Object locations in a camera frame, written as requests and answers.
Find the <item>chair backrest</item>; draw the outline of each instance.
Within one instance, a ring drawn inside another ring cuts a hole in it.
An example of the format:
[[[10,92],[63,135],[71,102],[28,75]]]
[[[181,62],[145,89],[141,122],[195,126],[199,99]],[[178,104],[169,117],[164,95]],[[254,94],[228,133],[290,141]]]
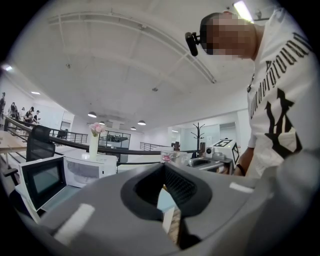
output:
[[[27,140],[26,161],[51,158],[55,155],[56,146],[50,141],[51,129],[42,125],[33,127]]]

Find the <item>head-mounted camera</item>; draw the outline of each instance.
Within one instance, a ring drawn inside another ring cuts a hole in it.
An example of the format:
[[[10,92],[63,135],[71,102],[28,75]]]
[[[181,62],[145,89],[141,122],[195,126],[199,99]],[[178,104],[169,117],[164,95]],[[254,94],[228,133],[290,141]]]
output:
[[[185,41],[189,46],[190,52],[192,56],[198,55],[198,49],[197,45],[201,44],[203,50],[208,55],[213,55],[213,47],[212,44],[207,44],[207,26],[208,21],[210,21],[212,18],[219,16],[221,13],[214,12],[207,16],[205,16],[200,23],[200,35],[197,35],[196,32],[185,33]]]

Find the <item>microwave oven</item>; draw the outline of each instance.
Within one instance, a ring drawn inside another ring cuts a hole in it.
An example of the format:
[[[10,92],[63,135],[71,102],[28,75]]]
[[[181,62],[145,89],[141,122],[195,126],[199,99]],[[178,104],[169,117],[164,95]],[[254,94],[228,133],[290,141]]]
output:
[[[117,157],[114,155],[96,156],[90,159],[88,153],[65,154],[64,175],[67,185],[82,188],[98,179],[115,175],[117,172]]]

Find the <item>white vase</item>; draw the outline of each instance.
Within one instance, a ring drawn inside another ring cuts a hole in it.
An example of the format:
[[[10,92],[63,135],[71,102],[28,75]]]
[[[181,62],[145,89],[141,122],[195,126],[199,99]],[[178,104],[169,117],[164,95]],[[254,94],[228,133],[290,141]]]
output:
[[[90,140],[90,146],[89,146],[90,159],[92,160],[96,160],[97,158],[98,142],[99,142],[99,135],[96,137],[92,135]]]

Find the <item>white t-shirt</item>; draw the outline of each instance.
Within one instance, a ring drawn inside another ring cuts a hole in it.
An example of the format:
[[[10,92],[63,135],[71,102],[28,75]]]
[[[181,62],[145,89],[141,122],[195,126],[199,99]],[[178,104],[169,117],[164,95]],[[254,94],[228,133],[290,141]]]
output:
[[[248,147],[254,152],[246,176],[259,178],[267,167],[302,149],[286,113],[311,84],[319,83],[319,67],[307,37],[283,8],[265,24],[254,64],[247,88]]]

